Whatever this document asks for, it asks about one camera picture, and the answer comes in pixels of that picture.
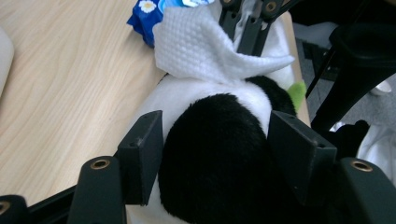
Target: metal screw hole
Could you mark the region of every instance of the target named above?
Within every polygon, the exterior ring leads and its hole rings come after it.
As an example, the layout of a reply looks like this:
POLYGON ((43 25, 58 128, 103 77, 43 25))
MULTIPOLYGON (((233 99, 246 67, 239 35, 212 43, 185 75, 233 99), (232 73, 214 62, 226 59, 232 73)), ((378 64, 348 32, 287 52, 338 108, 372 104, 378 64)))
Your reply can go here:
POLYGON ((91 169, 100 170, 106 168, 110 164, 109 160, 99 160, 91 163, 91 169))
POLYGON ((276 2, 269 2, 267 6, 265 6, 265 10, 267 12, 272 12, 276 9, 276 2))
POLYGON ((360 171, 363 172, 372 172, 373 171, 373 167, 371 167, 369 164, 362 162, 362 161, 353 161, 351 163, 351 165, 355 168, 358 169, 360 171))
POLYGON ((6 202, 6 201, 2 201, 0 202, 0 216, 3 215, 8 208, 11 206, 11 203, 6 202))

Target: black plush ear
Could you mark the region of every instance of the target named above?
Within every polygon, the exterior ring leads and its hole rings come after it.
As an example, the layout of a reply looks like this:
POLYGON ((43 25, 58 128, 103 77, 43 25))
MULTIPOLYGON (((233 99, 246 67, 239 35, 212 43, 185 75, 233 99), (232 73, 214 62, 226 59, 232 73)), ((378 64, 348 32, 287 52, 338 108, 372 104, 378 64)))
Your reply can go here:
POLYGON ((158 177, 166 211, 204 224, 265 223, 283 214, 278 179, 259 121, 230 94, 201 99, 179 117, 158 177))
POLYGON ((273 110, 281 111, 284 113, 296 115, 296 111, 288 93, 281 89, 276 82, 269 77, 259 76, 250 77, 246 81, 259 86, 270 99, 273 110))

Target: panda plush head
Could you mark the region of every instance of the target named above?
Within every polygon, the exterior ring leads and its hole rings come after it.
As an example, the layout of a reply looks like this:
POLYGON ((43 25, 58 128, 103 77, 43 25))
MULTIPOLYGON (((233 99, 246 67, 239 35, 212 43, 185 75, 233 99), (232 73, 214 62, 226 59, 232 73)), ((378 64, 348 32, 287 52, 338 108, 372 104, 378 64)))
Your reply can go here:
POLYGON ((232 86, 165 76, 137 113, 162 110, 165 141, 148 206, 128 206, 132 223, 284 223, 299 217, 266 139, 273 109, 296 114, 286 91, 265 76, 232 86))

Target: wooden table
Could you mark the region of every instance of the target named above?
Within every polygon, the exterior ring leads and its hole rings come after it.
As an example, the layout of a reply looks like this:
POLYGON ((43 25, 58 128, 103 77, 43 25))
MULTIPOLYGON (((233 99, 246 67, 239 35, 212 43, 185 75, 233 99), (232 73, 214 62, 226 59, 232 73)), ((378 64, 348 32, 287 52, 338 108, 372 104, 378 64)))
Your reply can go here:
MULTIPOLYGON (((0 99, 0 195, 37 203, 75 185, 85 161, 114 154, 164 74, 126 24, 134 4, 0 2, 0 26, 15 47, 0 99)), ((289 32, 295 46, 291 23, 289 32)), ((293 66, 300 74, 298 60, 293 66)))

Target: white object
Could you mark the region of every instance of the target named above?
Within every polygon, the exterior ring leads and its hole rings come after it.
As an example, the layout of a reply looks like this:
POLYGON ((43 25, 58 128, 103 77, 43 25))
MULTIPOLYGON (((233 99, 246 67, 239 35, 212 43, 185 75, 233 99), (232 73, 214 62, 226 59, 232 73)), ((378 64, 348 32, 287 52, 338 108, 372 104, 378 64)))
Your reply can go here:
POLYGON ((371 94, 377 96, 385 95, 390 92, 392 92, 392 87, 389 85, 389 83, 386 80, 379 83, 376 87, 374 87, 370 91, 371 94))
POLYGON ((14 47, 6 32, 0 27, 0 97, 6 84, 9 68, 14 57, 14 47))
POLYGON ((371 125, 361 141, 357 158, 377 165, 396 187, 396 132, 394 130, 371 125))
MULTIPOLYGON (((166 8, 163 21, 153 28, 157 66, 175 77, 234 84, 247 77, 271 76, 292 63, 282 21, 273 23, 262 56, 248 56, 236 52, 238 41, 234 43, 219 26, 220 10, 219 1, 193 8, 166 8)), ((243 22, 237 25, 235 38, 243 26, 243 22)), ((275 77, 284 89, 294 82, 291 70, 275 77)))

